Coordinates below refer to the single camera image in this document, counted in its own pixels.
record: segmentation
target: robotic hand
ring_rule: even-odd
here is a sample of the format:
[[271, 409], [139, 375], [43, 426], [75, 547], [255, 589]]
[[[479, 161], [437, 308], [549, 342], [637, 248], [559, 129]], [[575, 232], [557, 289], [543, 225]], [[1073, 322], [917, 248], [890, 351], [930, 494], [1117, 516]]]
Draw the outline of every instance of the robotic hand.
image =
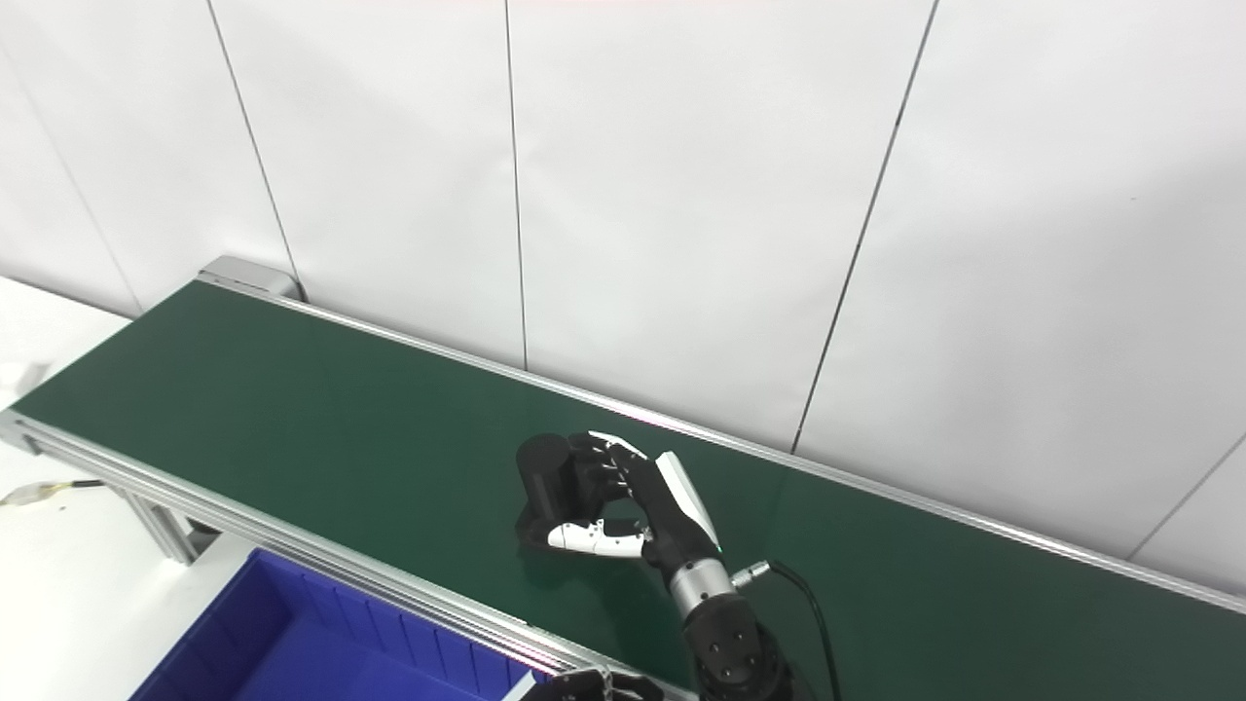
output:
[[[792, 701], [791, 667], [723, 565], [718, 537], [679, 458], [650, 461], [622, 438], [541, 435], [516, 454], [528, 503], [516, 523], [525, 544], [658, 569], [683, 620], [704, 701]], [[602, 519], [630, 498], [647, 524]]]

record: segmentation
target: robotic finger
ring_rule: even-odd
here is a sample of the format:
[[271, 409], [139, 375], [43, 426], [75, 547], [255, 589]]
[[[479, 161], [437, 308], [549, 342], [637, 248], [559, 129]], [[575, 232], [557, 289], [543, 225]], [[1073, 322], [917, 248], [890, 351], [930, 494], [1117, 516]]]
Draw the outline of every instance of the robotic finger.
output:
[[652, 680], [606, 667], [573, 670], [537, 682], [528, 672], [502, 701], [662, 701]]

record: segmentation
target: blue storage box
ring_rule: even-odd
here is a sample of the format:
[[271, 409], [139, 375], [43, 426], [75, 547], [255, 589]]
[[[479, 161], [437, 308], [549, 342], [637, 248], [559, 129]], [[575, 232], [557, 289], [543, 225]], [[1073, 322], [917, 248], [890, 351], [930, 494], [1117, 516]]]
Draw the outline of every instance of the blue storage box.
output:
[[500, 701], [528, 671], [255, 550], [131, 701]]

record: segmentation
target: black cylindrical object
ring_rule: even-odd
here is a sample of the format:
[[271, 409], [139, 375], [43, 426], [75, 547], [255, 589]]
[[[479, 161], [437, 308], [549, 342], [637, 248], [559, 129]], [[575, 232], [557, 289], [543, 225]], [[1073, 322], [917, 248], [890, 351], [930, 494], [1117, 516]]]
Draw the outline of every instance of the black cylindrical object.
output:
[[579, 513], [576, 492], [576, 461], [571, 443], [556, 433], [542, 433], [523, 442], [515, 453], [528, 507], [538, 519], [571, 520]]

